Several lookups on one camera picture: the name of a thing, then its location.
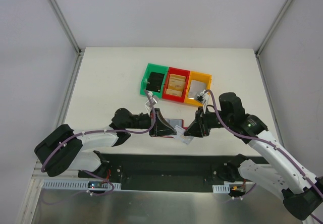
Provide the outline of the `red leather card holder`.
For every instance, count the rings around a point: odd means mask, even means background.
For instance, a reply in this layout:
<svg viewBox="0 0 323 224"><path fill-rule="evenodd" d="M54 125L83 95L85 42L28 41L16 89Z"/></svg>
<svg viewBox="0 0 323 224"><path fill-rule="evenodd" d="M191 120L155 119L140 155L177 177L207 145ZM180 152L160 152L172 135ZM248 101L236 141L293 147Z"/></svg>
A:
<svg viewBox="0 0 323 224"><path fill-rule="evenodd" d="M165 122L157 122L157 126L149 133L151 137L164 137L179 139L180 134L177 129L182 128L182 133L187 127L184 126L183 119L165 119Z"/></svg>

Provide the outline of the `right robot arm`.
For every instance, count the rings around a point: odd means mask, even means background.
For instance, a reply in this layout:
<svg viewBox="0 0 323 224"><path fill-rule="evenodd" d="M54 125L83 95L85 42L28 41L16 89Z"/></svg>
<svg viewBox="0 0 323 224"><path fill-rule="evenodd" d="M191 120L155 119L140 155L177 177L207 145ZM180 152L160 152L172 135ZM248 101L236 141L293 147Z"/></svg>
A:
<svg viewBox="0 0 323 224"><path fill-rule="evenodd" d="M220 109L213 103L213 112L208 110L210 98L214 98L211 90L195 95L194 100L202 105L184 135L203 138L210 134L211 129L225 128L257 151L275 170L272 173L238 154L216 170L218 178L231 183L241 178L250 180L276 195L298 220L314 217L314 211L322 204L322 178L300 164L260 118L247 114L235 93L221 94Z"/></svg>

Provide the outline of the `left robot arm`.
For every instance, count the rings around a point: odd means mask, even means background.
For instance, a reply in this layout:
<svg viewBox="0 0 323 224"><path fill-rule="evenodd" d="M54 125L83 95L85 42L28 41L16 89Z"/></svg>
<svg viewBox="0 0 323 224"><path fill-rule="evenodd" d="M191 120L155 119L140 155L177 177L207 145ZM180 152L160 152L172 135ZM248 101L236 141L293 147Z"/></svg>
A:
<svg viewBox="0 0 323 224"><path fill-rule="evenodd" d="M42 164L41 172L56 177L68 169L89 171L95 178L106 174L106 165L99 148L116 147L133 134L151 137L175 136L177 131L162 116L159 108L149 113L132 114L126 108L118 109L109 126L79 133L68 125L57 127L34 149Z"/></svg>

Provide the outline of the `silver VIP card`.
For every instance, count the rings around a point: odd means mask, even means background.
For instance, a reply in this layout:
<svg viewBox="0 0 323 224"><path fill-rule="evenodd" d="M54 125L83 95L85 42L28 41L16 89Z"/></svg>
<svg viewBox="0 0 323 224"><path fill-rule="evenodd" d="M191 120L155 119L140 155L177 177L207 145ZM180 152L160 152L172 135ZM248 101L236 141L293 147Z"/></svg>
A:
<svg viewBox="0 0 323 224"><path fill-rule="evenodd" d="M200 92L204 91L205 89L206 89L206 83L201 82L201 81L197 81L197 80L192 80L190 82L190 87L189 87L187 98L193 99L197 93L200 93Z"/></svg>

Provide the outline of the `gold VIP card lower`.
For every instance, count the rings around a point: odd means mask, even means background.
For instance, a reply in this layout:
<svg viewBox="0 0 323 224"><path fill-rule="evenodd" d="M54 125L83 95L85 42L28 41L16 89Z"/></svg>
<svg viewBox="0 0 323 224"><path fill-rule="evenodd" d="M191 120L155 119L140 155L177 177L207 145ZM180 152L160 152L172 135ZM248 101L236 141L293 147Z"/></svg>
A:
<svg viewBox="0 0 323 224"><path fill-rule="evenodd" d="M181 97L182 96L182 91L179 91L179 90L174 90L174 89L170 89L168 88L166 90L166 94L168 95L173 95L173 96L178 96L178 97Z"/></svg>

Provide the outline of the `gold vip card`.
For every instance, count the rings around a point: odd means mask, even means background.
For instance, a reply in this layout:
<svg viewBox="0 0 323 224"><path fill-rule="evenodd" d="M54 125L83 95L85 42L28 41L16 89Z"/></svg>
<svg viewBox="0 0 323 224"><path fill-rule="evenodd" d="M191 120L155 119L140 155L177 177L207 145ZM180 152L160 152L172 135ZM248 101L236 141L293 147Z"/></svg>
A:
<svg viewBox="0 0 323 224"><path fill-rule="evenodd" d="M181 88L181 87L184 87L185 81L186 81L185 76L170 74L168 86L175 87L175 88Z"/></svg>
<svg viewBox="0 0 323 224"><path fill-rule="evenodd" d="M178 97L181 97L182 96L182 91L179 91L179 90L174 90L174 89L170 89L168 88L166 90L166 94L168 95L173 95L173 96L178 96Z"/></svg>

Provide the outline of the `black VIP card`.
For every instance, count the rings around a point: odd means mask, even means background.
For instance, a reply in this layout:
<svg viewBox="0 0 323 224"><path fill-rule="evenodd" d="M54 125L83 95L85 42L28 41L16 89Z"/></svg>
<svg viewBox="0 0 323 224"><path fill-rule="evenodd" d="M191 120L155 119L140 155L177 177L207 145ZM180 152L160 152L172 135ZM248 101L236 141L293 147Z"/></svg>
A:
<svg viewBox="0 0 323 224"><path fill-rule="evenodd" d="M162 84L164 80L164 74L157 73L157 72L151 72L146 84L146 90L153 91L153 92L161 92Z"/></svg>

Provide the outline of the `gold VIP card upper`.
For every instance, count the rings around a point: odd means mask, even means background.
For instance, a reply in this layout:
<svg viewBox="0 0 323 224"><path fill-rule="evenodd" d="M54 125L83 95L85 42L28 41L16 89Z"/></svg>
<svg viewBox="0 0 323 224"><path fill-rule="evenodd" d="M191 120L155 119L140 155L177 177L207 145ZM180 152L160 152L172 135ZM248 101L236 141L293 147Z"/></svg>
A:
<svg viewBox="0 0 323 224"><path fill-rule="evenodd" d="M175 88L181 88L181 87L184 87L185 81L186 81L185 76L170 74L168 86L175 87Z"/></svg>

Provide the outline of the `yellow plastic bin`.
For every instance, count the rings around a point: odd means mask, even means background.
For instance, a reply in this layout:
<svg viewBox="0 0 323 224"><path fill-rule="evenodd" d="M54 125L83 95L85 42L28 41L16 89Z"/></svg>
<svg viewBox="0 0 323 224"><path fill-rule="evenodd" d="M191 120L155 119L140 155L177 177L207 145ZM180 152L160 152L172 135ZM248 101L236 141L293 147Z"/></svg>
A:
<svg viewBox="0 0 323 224"><path fill-rule="evenodd" d="M193 106L202 106L194 99L195 95L206 89L210 89L212 75L196 71L190 71L184 103Z"/></svg>

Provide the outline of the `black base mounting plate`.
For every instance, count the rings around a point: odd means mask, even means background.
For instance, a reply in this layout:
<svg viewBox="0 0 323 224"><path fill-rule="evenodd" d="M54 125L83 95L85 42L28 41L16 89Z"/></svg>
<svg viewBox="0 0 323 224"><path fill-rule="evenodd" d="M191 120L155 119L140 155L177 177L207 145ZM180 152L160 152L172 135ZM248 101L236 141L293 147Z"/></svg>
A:
<svg viewBox="0 0 323 224"><path fill-rule="evenodd" d="M210 193L225 181L242 181L238 161L248 157L102 154L93 174L121 184L122 190Z"/></svg>

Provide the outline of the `green plastic bin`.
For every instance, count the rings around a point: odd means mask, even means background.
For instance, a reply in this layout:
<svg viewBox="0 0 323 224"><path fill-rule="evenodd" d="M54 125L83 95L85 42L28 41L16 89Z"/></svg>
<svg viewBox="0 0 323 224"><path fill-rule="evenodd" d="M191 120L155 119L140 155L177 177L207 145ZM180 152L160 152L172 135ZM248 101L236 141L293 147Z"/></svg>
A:
<svg viewBox="0 0 323 224"><path fill-rule="evenodd" d="M164 84L169 67L148 63L140 85L140 94L145 95L144 90L153 92L158 98L162 98Z"/></svg>

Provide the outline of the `red plastic bin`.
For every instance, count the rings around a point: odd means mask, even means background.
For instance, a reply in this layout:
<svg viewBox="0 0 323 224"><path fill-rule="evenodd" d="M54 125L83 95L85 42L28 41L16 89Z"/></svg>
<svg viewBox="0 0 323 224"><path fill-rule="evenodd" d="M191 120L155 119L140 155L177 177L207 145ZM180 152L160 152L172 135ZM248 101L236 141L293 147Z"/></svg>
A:
<svg viewBox="0 0 323 224"><path fill-rule="evenodd" d="M162 99L183 103L190 71L169 67L163 87Z"/></svg>

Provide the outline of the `left aluminium frame post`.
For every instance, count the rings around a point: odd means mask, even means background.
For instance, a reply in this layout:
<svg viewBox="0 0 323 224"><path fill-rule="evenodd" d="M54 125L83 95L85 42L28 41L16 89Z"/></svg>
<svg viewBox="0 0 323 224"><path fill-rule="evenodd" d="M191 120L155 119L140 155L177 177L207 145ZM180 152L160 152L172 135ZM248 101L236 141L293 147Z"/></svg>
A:
<svg viewBox="0 0 323 224"><path fill-rule="evenodd" d="M58 23L60 24L64 34L66 35L70 45L72 46L73 50L76 52L77 55L82 53L82 48L79 46L68 22L57 2L57 0L48 0L50 7L52 8Z"/></svg>

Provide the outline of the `aluminium frame post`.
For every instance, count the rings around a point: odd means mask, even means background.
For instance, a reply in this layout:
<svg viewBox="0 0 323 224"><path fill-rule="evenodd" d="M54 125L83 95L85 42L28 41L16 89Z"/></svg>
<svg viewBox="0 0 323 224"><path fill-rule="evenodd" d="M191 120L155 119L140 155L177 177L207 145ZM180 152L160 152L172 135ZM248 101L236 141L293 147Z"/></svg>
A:
<svg viewBox="0 0 323 224"><path fill-rule="evenodd" d="M58 23L60 24L64 34L66 35L70 45L72 46L73 50L76 52L77 55L82 53L82 48L79 46L68 22L57 2L57 0L48 0L50 7L52 8Z"/></svg>
<svg viewBox="0 0 323 224"><path fill-rule="evenodd" d="M276 17L274 18L273 22L271 23L267 33L265 34L263 40L261 41L259 47L257 50L255 50L255 56L256 58L259 58L263 50L265 49L266 45L268 44L269 40L277 30L279 24L282 22L284 19L285 15L287 14L289 8L291 7L292 3L295 0L285 0L283 5L281 6L279 12L277 13Z"/></svg>

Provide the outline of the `right aluminium frame post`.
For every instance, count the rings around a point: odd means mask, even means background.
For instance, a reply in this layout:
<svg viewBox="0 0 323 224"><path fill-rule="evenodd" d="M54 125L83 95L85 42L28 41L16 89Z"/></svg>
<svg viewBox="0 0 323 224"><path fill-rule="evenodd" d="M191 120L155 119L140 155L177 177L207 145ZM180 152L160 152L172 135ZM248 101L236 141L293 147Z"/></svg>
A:
<svg viewBox="0 0 323 224"><path fill-rule="evenodd" d="M279 12L277 13L276 17L274 18L273 22L271 23L267 33L265 34L263 40L261 41L259 47L257 50L255 50L255 56L256 58L259 58L263 50L265 49L266 45L268 44L269 40L277 30L279 24L282 22L284 19L285 15L287 14L289 8L291 7L292 3L295 0L285 0L283 5L281 6Z"/></svg>

